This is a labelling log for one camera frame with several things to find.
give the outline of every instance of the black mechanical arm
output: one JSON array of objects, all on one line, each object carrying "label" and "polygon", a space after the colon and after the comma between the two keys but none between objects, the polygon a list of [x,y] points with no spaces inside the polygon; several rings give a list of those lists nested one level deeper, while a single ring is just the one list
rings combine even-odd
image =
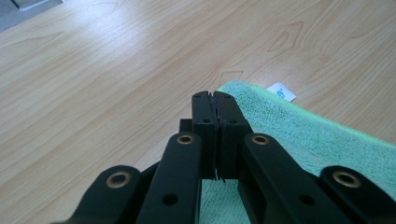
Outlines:
[{"label": "black mechanical arm", "polygon": [[58,224],[198,223],[202,179],[238,179],[251,223],[396,223],[396,203],[365,176],[342,166],[309,174],[252,131],[231,95],[202,91],[161,161],[102,172]]}]

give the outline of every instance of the green towel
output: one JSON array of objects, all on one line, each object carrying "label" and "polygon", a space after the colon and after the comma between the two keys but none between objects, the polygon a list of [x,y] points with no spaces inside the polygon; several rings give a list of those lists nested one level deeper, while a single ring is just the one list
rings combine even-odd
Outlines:
[{"label": "green towel", "polygon": [[[287,102],[261,87],[231,81],[219,88],[231,94],[255,133],[273,136],[305,169],[352,168],[396,200],[396,146]],[[205,180],[201,223],[249,223],[237,181]]]}]

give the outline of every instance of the brass grommet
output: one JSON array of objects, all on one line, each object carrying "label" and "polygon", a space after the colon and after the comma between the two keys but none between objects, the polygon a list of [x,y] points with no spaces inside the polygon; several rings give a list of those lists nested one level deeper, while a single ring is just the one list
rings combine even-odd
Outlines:
[{"label": "brass grommet", "polygon": [[191,144],[191,143],[194,141],[194,137],[185,134],[185,135],[179,136],[179,137],[177,138],[177,141],[178,141],[180,144],[188,145],[188,144]]},{"label": "brass grommet", "polygon": [[106,184],[111,189],[119,189],[124,187],[131,180],[131,175],[125,171],[118,171],[106,180]]},{"label": "brass grommet", "polygon": [[256,143],[256,144],[258,144],[258,145],[267,145],[268,143],[270,143],[270,140],[267,138],[267,137],[265,137],[265,136],[263,136],[263,135],[254,135],[252,138],[251,138],[251,140],[254,142],[254,143]]},{"label": "brass grommet", "polygon": [[341,185],[344,185],[349,188],[356,189],[361,186],[361,182],[356,176],[344,171],[336,171],[332,173],[332,178],[334,178],[334,180],[340,183]]}]

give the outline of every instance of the black clamp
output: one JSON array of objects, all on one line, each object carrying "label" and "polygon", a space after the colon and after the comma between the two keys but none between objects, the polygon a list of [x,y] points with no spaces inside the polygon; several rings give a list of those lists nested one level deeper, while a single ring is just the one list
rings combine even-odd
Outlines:
[{"label": "black clamp", "polygon": [[58,224],[199,223],[202,179],[238,179],[251,223],[396,223],[396,202],[373,182],[341,166],[320,177],[304,171],[273,137],[252,131],[231,95],[202,91],[191,105],[161,161],[142,173],[102,172]]}]

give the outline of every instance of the small white label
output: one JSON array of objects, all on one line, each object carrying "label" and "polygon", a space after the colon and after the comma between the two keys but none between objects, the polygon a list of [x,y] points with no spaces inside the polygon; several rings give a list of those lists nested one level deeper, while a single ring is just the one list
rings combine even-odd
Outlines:
[{"label": "small white label", "polygon": [[288,88],[286,88],[285,85],[283,85],[281,82],[277,82],[276,84],[270,86],[267,88],[268,91],[271,91],[278,95],[279,97],[291,102],[296,98],[296,95],[289,91]]}]

